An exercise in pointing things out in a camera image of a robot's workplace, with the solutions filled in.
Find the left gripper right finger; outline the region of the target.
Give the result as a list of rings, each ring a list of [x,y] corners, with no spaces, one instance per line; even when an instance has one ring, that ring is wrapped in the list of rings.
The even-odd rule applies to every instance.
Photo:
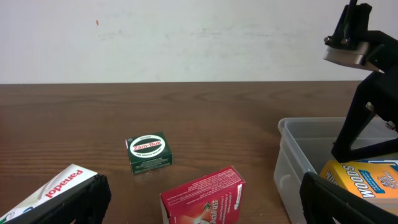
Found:
[[[397,224],[397,216],[313,172],[300,186],[303,214],[308,224]]]

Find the yellow Woods box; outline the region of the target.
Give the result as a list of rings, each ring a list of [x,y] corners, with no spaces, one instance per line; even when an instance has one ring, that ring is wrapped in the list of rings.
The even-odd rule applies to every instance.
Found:
[[[330,160],[320,176],[364,199],[397,198],[397,166]]]

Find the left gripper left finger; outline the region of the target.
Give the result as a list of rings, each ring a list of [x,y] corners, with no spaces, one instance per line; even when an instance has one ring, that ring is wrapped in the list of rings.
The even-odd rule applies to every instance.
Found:
[[[10,224],[101,224],[110,200],[111,190],[107,177],[96,174],[8,222]]]

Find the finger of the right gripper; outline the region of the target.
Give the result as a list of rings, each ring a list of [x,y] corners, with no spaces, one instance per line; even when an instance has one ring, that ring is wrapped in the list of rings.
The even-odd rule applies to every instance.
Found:
[[[391,131],[397,131],[397,88],[360,84],[354,94],[344,125],[331,153],[338,162],[349,162],[397,152],[397,139],[352,149],[351,146],[370,123],[379,116]]]

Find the white Panadol box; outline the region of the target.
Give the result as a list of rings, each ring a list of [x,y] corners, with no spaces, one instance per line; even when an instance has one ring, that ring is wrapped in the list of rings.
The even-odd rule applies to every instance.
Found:
[[[35,207],[38,207],[46,201],[66,192],[96,174],[97,172],[84,167],[80,167],[75,164],[69,165],[53,179],[48,181],[45,185],[3,215],[1,217],[1,223],[8,222],[9,220],[33,210]]]

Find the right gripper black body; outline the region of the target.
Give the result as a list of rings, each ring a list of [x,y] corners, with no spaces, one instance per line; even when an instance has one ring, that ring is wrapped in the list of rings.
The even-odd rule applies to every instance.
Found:
[[[375,30],[366,40],[373,47],[367,61],[379,69],[366,79],[366,101],[384,121],[397,124],[397,40]]]

